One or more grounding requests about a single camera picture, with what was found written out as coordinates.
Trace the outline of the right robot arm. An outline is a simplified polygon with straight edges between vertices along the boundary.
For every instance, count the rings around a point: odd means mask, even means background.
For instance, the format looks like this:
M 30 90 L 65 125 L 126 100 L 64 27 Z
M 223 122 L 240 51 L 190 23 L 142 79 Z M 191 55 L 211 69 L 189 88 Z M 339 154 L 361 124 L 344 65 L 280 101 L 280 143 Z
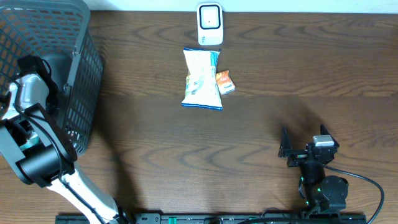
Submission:
M 288 167 L 298 167 L 301 178 L 298 191 L 307 202 L 306 217 L 335 214 L 346 208 L 348 181 L 335 175 L 325 175 L 325 166 L 338 152 L 338 142 L 324 125 L 320 134 L 306 144 L 305 149 L 294 149 L 287 130 L 282 128 L 278 156 L 287 159 Z

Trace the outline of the orange Kleenex tissue pack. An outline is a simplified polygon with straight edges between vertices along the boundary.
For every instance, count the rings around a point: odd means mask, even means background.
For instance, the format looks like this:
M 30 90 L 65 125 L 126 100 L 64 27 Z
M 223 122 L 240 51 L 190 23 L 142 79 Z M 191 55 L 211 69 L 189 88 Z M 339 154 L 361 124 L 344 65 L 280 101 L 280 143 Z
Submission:
M 230 78 L 229 70 L 218 72 L 216 74 L 216 83 L 221 95 L 226 95 L 236 89 L 235 84 Z

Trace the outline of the white snack bag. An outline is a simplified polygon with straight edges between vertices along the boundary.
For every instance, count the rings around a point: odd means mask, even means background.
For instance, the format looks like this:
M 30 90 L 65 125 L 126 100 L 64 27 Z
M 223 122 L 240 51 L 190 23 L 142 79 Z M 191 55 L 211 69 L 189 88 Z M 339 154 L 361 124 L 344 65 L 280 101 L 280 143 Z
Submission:
M 185 107 L 206 108 L 221 111 L 223 105 L 216 83 L 216 67 L 221 50 L 206 50 L 185 47 L 183 54 L 188 68 Z

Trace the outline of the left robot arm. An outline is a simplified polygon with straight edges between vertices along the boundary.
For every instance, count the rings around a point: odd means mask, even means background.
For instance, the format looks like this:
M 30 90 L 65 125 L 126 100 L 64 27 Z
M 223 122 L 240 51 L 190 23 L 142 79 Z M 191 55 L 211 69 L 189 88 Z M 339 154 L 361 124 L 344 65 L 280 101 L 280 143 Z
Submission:
M 52 118 L 58 86 L 49 63 L 33 55 L 18 59 L 19 73 L 6 77 L 1 96 L 1 154 L 25 184 L 58 193 L 89 223 L 130 223 L 116 200 L 81 170 L 67 133 Z

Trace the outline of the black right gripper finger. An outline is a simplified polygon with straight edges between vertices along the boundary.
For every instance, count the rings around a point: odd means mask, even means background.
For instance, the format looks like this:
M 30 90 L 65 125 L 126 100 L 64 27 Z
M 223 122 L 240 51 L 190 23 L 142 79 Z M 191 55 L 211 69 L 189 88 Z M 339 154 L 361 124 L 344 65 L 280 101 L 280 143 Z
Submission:
M 282 131 L 281 131 L 280 150 L 282 150 L 282 151 L 292 150 L 291 141 L 287 134 L 287 130 L 284 126 L 282 127 Z
M 330 132 L 327 130 L 327 128 L 324 124 L 320 125 L 320 134 L 333 138 L 333 136 L 330 134 Z

